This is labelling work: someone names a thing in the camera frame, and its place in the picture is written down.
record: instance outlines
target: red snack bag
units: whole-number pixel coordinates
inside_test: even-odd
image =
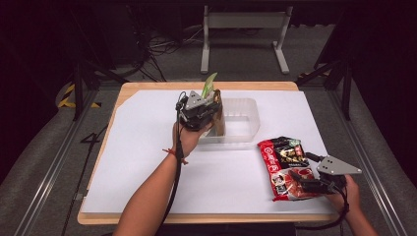
[[[314,179],[309,161],[305,157],[301,142],[286,137],[258,143],[269,173],[274,201],[305,200],[317,194],[304,193],[300,184],[288,173],[289,170],[306,179]]]

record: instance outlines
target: white paper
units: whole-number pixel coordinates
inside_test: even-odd
[[[82,212],[121,213],[172,146],[175,103],[182,90],[141,90],[116,111]],[[223,90],[223,98],[253,98],[261,127],[248,144],[213,150],[197,146],[183,166],[171,213],[333,213],[324,198],[273,202],[257,143],[280,136],[301,140],[304,151],[327,151],[302,91]]]

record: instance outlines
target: dark background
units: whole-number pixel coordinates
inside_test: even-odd
[[[76,8],[71,13],[73,16],[62,5],[53,6],[49,1],[0,2],[1,181],[30,140],[57,112],[56,95],[72,80],[75,57],[82,55],[107,69],[118,63],[141,63],[147,58],[146,51],[135,46],[135,42],[141,40],[146,46],[150,29],[181,39],[182,29],[202,21],[203,7],[171,6],[168,10],[171,11],[157,7],[136,9],[139,24],[133,24],[134,29],[132,19],[123,15],[123,6],[114,10],[99,6]],[[405,3],[385,2],[384,7],[369,10],[369,14],[362,11],[362,14],[345,15],[356,19],[351,22],[344,19],[345,25],[339,28],[343,33],[333,37],[327,48],[328,58],[323,59],[339,56],[342,49],[338,45],[349,43],[359,35],[363,44],[354,53],[353,78],[398,162],[416,185],[413,146],[417,141],[414,122],[417,118],[414,111],[417,107],[414,98],[417,19]],[[109,11],[113,19],[119,20],[117,24],[111,25],[101,17]],[[73,28],[63,33],[65,24],[57,19],[59,16]],[[291,26],[335,24],[339,16],[339,8],[295,7]],[[361,20],[372,25],[364,31],[352,30]],[[77,30],[77,24],[85,31]],[[107,24],[107,31],[100,29],[103,24]],[[115,34],[125,36],[119,41],[115,39],[112,46],[104,43],[105,37]],[[75,48],[81,48],[80,54],[68,50],[72,37],[79,41]]]

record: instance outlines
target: human arm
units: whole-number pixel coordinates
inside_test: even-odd
[[[369,222],[361,209],[359,187],[350,175],[346,177],[347,201],[349,203],[349,212],[345,219],[353,235],[378,235],[375,228]],[[340,194],[326,195],[338,212],[342,212],[344,201]]]
[[[196,147],[200,135],[206,130],[191,132],[182,129],[180,140],[184,156],[188,156]],[[172,128],[173,150],[176,148],[176,132],[177,126],[174,124]],[[171,153],[166,155],[126,204],[113,235],[154,235],[165,214],[175,179],[176,166],[175,155]]]

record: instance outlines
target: clear plastic tray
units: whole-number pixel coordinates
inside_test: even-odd
[[[257,102],[252,98],[224,98],[222,102],[225,136],[215,136],[212,129],[200,137],[199,145],[251,142],[260,128]]]

